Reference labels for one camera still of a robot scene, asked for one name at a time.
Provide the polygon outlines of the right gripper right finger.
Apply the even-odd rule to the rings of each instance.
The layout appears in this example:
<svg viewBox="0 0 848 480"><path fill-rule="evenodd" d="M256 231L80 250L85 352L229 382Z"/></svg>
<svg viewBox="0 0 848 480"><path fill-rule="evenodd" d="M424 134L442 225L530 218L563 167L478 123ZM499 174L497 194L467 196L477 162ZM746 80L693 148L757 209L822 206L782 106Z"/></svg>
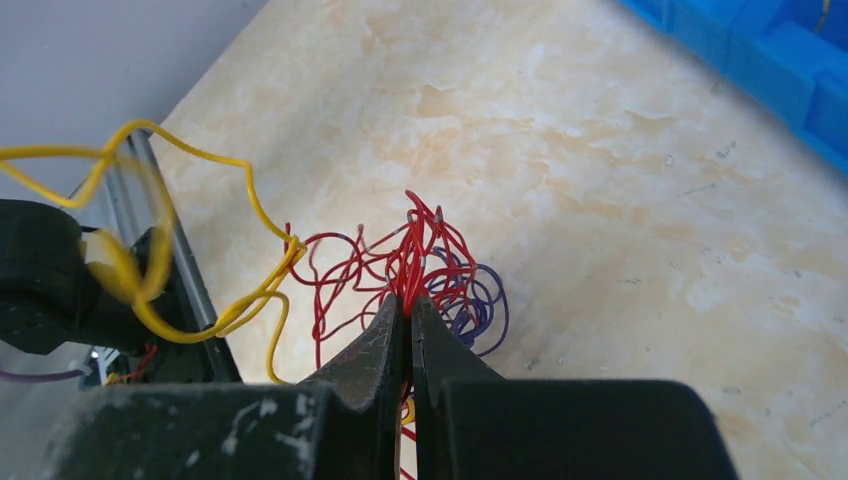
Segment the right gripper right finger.
<svg viewBox="0 0 848 480"><path fill-rule="evenodd" d="M734 479L713 414L667 380L507 379L410 312L422 479Z"/></svg>

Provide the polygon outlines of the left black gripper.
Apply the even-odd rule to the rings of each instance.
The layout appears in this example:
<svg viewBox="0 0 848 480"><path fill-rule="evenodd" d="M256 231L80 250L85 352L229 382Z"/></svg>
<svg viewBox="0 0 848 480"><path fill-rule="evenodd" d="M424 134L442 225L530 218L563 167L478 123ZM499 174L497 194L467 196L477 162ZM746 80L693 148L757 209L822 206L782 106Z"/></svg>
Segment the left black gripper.
<svg viewBox="0 0 848 480"><path fill-rule="evenodd" d="M1 340L47 355L65 343L138 352L154 334L95 280L80 251L90 232L34 201L1 201Z"/></svg>

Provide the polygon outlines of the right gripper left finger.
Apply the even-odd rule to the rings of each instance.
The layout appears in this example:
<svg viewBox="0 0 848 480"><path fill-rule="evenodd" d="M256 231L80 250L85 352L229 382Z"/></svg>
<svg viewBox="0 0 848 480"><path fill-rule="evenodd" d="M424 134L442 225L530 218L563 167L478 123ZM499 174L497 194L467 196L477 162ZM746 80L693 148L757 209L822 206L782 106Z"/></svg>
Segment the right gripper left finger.
<svg viewBox="0 0 848 480"><path fill-rule="evenodd" d="M368 328L293 385L105 387L62 420L43 479L396 479L406 324Z"/></svg>

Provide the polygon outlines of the coloured wire ball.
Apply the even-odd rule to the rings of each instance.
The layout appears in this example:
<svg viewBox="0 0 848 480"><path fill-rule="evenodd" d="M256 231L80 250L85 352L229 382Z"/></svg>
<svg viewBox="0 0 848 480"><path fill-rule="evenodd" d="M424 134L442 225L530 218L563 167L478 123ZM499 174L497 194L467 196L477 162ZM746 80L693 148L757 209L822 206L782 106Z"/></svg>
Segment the coloured wire ball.
<svg viewBox="0 0 848 480"><path fill-rule="evenodd" d="M404 479L404 441L420 479L503 479L514 452L502 424L505 379L463 334L486 327L502 300L480 285L478 263L440 208L412 195L406 221L373 242L346 237L349 253L325 270L321 236L298 246L314 292L312 337L334 335L326 317L345 293L366 302L361 334L297 386L299 414L278 440L288 445L292 479Z"/></svg>

